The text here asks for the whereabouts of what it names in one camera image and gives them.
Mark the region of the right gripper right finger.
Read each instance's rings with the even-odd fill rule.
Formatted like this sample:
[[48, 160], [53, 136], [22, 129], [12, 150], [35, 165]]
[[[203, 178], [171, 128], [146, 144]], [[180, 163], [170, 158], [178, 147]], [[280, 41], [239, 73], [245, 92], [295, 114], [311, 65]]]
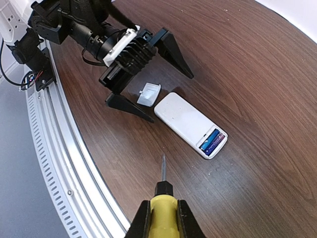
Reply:
[[177, 201], [177, 225], [181, 238], [206, 238], [185, 200]]

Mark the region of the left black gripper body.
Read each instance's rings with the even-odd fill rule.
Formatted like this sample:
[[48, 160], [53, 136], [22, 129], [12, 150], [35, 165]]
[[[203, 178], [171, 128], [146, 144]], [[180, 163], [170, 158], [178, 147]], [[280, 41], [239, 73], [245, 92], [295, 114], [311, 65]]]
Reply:
[[110, 24], [96, 34], [81, 26], [82, 59], [93, 66], [107, 67], [100, 83], [114, 94], [120, 94], [131, 79], [138, 74], [159, 51], [168, 30], [162, 28], [155, 35], [146, 29], [119, 30]]

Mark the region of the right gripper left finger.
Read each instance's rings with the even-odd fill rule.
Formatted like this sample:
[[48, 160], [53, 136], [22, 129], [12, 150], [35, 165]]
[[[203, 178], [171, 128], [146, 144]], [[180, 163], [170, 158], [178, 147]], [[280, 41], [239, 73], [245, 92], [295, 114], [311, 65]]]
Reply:
[[141, 202], [125, 238], [148, 238], [151, 226], [151, 203]]

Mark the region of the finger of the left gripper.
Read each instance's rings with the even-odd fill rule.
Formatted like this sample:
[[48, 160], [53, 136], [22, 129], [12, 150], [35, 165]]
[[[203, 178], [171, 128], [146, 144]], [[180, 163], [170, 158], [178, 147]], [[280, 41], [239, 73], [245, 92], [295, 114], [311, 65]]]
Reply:
[[111, 93], [106, 99], [106, 105], [110, 108], [136, 115], [148, 122], [155, 122], [150, 115], [121, 94]]
[[161, 28], [157, 33], [156, 47], [159, 55], [174, 66], [186, 77], [193, 79], [194, 74], [186, 63], [174, 35], [166, 28]]

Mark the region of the yellow handled screwdriver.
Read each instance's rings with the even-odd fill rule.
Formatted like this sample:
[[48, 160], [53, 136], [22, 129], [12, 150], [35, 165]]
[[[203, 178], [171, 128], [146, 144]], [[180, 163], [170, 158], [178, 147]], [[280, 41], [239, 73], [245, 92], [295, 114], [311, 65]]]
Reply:
[[162, 156], [161, 179], [156, 184], [155, 195], [150, 200], [150, 238], [179, 238], [177, 224], [177, 199], [173, 196], [173, 186], [166, 179], [166, 156]]

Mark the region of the white battery cover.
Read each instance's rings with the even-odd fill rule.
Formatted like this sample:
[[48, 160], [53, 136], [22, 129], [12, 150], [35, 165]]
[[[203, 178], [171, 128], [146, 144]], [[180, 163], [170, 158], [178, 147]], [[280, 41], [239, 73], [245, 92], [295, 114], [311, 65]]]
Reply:
[[143, 90], [139, 91], [139, 98], [137, 103], [142, 106], [152, 107], [158, 98], [158, 95], [161, 90], [160, 84], [153, 84], [147, 82]]

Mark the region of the white remote control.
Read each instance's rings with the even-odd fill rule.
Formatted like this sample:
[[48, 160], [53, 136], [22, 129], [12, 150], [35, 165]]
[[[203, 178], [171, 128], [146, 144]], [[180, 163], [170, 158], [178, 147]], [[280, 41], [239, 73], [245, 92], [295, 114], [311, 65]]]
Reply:
[[[160, 120], [206, 160], [215, 157], [228, 140], [228, 135], [223, 129], [174, 92], [165, 96], [155, 106], [154, 112]], [[224, 134], [225, 138], [207, 156], [200, 149], [200, 146], [215, 129], [218, 129], [219, 133]]]

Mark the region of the purple battery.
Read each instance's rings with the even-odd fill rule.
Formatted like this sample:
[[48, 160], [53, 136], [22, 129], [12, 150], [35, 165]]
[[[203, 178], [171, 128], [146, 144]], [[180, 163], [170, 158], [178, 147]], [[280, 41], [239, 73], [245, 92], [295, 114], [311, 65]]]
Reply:
[[216, 136], [216, 138], [211, 142], [211, 144], [206, 148], [205, 154], [209, 156], [224, 138], [225, 138], [225, 135], [222, 133], [219, 133]]

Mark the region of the blue battery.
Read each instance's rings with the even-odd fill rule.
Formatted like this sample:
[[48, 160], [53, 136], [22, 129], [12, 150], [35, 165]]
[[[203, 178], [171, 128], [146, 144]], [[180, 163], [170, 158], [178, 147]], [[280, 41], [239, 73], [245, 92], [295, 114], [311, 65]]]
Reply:
[[203, 142], [203, 144], [200, 146], [200, 149], [202, 151], [206, 151], [206, 149], [212, 144], [212, 142], [215, 140], [215, 138], [218, 136], [219, 130], [215, 129], [209, 137]]

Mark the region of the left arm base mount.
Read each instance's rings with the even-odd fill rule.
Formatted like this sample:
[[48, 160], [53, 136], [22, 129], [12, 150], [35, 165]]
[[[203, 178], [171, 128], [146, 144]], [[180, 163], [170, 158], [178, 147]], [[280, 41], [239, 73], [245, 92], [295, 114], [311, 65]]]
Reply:
[[56, 82], [56, 76], [53, 71], [53, 64], [51, 61], [50, 51], [48, 47], [42, 50], [42, 53], [48, 58], [44, 67], [39, 72], [28, 71], [22, 78], [22, 84], [20, 91], [26, 91], [31, 87], [35, 87], [36, 91], [46, 89], [50, 84]]

